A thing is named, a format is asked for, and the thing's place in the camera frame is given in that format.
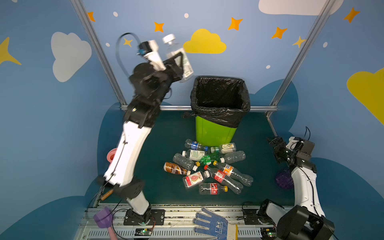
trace bottle cap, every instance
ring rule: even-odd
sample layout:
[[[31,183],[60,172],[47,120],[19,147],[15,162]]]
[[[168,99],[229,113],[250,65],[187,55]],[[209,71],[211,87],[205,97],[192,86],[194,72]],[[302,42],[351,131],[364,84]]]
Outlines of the bottle cap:
[[[173,35],[173,34],[169,34],[169,35],[163,37],[163,42],[164,43],[168,43],[168,42],[170,42],[172,40],[175,40],[175,35]]]

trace pile of plastic bottles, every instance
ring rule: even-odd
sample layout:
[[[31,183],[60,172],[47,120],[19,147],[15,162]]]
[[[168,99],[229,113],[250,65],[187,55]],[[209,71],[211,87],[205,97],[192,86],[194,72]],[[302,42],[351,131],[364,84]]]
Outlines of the pile of plastic bottles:
[[[230,165],[245,159],[243,151],[236,151],[235,143],[207,147],[197,141],[187,139],[185,147],[188,148],[187,151],[175,154],[174,163],[166,162],[164,164],[164,171],[186,175],[182,179],[185,188],[199,186],[200,194],[217,195],[227,192],[228,188],[234,193],[240,194],[244,188],[243,185],[251,186],[253,177],[240,173]],[[199,167],[203,167],[204,171],[197,171]],[[210,177],[218,183],[205,183]]]

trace yellow cloud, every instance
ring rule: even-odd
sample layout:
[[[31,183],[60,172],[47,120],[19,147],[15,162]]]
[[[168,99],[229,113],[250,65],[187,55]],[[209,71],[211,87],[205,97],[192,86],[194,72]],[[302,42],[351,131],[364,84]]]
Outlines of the yellow cloud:
[[[382,124],[384,124],[384,68],[376,73],[358,72],[347,81],[347,88]]]
[[[227,46],[221,42],[220,36],[210,33],[207,29],[199,29],[193,33],[191,40],[184,43],[187,53],[218,54],[225,51]]]

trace purple object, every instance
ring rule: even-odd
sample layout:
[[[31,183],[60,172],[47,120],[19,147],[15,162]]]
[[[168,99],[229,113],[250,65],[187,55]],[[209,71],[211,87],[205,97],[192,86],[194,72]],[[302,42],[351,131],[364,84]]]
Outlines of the purple object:
[[[275,179],[276,179],[277,185],[279,185],[279,187],[281,187],[283,189],[292,189],[292,188],[294,188],[293,179],[292,179],[292,176],[291,176],[291,171],[289,171],[289,170],[284,170],[282,172],[279,172],[276,175]]]
[[[117,240],[115,231],[112,229],[112,219],[113,215],[111,214],[109,208],[105,207],[100,212],[93,215],[97,226],[99,228],[107,228],[109,232],[109,237],[111,240]]]

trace purple toy shovel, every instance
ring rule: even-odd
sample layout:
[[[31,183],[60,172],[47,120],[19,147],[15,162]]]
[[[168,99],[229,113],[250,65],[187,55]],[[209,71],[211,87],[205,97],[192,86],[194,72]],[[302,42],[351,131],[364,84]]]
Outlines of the purple toy shovel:
[[[105,207],[100,212],[96,213],[93,216],[97,226],[99,228],[107,228],[109,232],[109,237],[111,240],[118,240],[114,230],[112,229],[112,214],[109,211],[109,208]]]

